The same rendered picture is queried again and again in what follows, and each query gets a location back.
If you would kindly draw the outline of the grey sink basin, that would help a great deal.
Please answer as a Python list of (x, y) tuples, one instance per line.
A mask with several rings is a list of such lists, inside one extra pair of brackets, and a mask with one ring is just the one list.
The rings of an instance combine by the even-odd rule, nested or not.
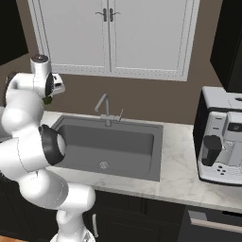
[(160, 179), (163, 127), (61, 116), (53, 125), (64, 139), (60, 167), (157, 182)]

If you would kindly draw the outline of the grey metal tap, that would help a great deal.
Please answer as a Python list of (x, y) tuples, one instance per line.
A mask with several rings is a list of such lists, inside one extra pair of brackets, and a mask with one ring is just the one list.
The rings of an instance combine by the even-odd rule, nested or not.
[(95, 111), (98, 112), (99, 108), (102, 104), (106, 106), (106, 113), (100, 115), (100, 119), (105, 122), (106, 127), (110, 127), (112, 125), (112, 121), (120, 122), (122, 118), (122, 112), (119, 115), (111, 115), (110, 114), (110, 99), (107, 94), (104, 94), (95, 106)]

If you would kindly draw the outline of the white cupboard door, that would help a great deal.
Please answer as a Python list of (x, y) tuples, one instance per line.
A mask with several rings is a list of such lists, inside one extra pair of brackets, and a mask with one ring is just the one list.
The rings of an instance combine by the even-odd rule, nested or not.
[(185, 80), (194, 0), (109, 0), (111, 70), (120, 77)]
[(108, 20), (95, 14), (107, 0), (40, 0), (53, 72), (91, 75), (109, 70)]

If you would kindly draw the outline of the silver black coffee machine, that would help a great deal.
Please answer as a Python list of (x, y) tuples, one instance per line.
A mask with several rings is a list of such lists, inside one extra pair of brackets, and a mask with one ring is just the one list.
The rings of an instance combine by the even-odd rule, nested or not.
[(204, 86), (193, 140), (201, 181), (242, 186), (242, 94)]

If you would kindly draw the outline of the black base cupboard door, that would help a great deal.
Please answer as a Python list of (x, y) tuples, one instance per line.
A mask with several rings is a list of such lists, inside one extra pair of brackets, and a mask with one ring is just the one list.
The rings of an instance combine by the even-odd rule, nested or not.
[(178, 203), (95, 191), (83, 217), (96, 242), (177, 242), (185, 206)]

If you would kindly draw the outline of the black tall cupboard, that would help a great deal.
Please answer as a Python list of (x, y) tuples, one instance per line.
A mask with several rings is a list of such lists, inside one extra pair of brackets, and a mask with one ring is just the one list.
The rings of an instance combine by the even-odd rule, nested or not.
[(242, 94), (242, 0), (223, 0), (210, 62), (223, 88)]

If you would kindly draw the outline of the black dishwasher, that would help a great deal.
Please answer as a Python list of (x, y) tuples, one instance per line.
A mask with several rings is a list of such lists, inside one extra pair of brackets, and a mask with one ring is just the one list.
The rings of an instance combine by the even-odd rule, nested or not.
[(242, 214), (213, 209), (186, 206), (178, 242), (242, 242), (242, 233), (232, 233), (192, 225), (188, 212), (205, 213), (209, 221), (242, 226)]

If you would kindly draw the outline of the black wall unit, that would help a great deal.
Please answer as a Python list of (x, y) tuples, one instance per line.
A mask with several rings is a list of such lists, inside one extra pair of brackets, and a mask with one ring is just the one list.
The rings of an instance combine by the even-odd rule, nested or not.
[(16, 0), (0, 0), (0, 65), (28, 53)]

